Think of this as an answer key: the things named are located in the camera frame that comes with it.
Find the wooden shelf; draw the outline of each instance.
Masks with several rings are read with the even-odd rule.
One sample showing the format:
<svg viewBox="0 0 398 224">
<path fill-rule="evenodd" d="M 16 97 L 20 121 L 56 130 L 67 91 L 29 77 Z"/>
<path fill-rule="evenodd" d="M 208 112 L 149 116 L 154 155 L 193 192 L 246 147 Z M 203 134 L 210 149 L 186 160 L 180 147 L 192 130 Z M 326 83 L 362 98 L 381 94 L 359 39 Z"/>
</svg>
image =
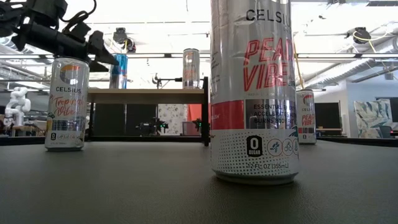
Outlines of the wooden shelf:
<svg viewBox="0 0 398 224">
<path fill-rule="evenodd" d="M 98 89 L 89 88 L 87 102 L 103 104 L 202 104 L 205 91 L 157 89 Z"/>
</svg>

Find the energy drink can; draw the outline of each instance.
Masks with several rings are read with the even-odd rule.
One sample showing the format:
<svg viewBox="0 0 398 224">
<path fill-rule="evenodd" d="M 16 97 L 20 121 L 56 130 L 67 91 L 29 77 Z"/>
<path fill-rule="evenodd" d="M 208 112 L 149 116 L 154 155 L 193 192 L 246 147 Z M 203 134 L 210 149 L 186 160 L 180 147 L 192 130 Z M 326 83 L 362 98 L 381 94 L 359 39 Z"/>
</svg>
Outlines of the energy drink can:
<svg viewBox="0 0 398 224">
<path fill-rule="evenodd" d="M 211 166 L 278 185 L 299 172 L 290 1 L 211 0 Z"/>
<path fill-rule="evenodd" d="M 109 88 L 126 89 L 127 88 L 127 63 L 129 58 L 125 54 L 114 54 L 119 65 L 112 65 L 109 69 Z"/>
<path fill-rule="evenodd" d="M 77 151 L 84 146 L 89 74 L 84 61 L 54 60 L 45 137 L 48 151 Z"/>
<path fill-rule="evenodd" d="M 200 54 L 197 49 L 185 49 L 183 52 L 182 88 L 199 88 Z"/>
<path fill-rule="evenodd" d="M 297 92 L 297 127 L 300 144 L 317 143 L 315 126 L 315 102 L 312 90 Z"/>
</svg>

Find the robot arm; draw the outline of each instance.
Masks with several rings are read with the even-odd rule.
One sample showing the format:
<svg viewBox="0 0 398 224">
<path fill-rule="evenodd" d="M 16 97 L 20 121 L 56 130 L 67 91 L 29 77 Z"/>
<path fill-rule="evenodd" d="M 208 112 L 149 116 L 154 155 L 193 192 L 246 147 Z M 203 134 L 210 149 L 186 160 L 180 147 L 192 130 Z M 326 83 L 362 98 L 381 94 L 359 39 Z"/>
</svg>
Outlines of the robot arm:
<svg viewBox="0 0 398 224">
<path fill-rule="evenodd" d="M 27 0 L 26 2 L 0 1 L 0 37 L 17 35 L 11 40 L 19 50 L 30 44 L 53 53 L 55 56 L 74 57 L 90 64 L 91 72 L 107 72 L 99 62 L 118 65 L 119 62 L 106 50 L 103 33 L 94 31 L 86 42 L 85 36 L 91 30 L 83 21 L 90 12 L 78 12 L 69 20 L 63 20 L 67 10 L 65 0 Z M 68 25 L 58 31 L 59 20 Z M 92 61 L 88 54 L 94 54 Z"/>
<path fill-rule="evenodd" d="M 10 126 L 16 116 L 16 124 L 23 125 L 24 112 L 30 111 L 30 100 L 25 98 L 27 93 L 26 87 L 15 87 L 14 91 L 11 92 L 10 102 L 6 106 L 6 117 L 4 118 L 4 124 Z"/>
<path fill-rule="evenodd" d="M 25 113 L 30 111 L 30 99 L 25 99 L 25 105 L 22 106 L 21 110 Z"/>
<path fill-rule="evenodd" d="M 26 95 L 27 88 L 26 87 L 15 87 L 14 91 L 11 92 L 11 99 L 22 98 Z"/>
</svg>

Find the can lid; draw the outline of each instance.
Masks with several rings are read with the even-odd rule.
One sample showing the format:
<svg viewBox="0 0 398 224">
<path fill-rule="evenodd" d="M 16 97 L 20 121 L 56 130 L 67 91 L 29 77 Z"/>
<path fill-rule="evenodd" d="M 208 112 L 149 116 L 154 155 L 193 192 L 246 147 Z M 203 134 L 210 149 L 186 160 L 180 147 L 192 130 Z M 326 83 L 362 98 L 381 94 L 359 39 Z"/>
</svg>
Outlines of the can lid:
<svg viewBox="0 0 398 224">
<path fill-rule="evenodd" d="M 186 50 L 196 50 L 197 52 L 199 52 L 198 49 L 185 49 L 184 51 L 186 51 Z"/>
</svg>

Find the red stripe on can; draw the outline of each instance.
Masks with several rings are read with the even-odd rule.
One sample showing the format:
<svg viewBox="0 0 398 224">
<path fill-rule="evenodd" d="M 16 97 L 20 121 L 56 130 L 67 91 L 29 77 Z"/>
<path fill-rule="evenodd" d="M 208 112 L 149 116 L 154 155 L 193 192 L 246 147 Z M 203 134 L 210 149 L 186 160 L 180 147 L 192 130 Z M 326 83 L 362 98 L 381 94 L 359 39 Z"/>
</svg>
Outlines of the red stripe on can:
<svg viewBox="0 0 398 224">
<path fill-rule="evenodd" d="M 243 100 L 213 104 L 211 106 L 211 129 L 244 129 Z"/>
</svg>

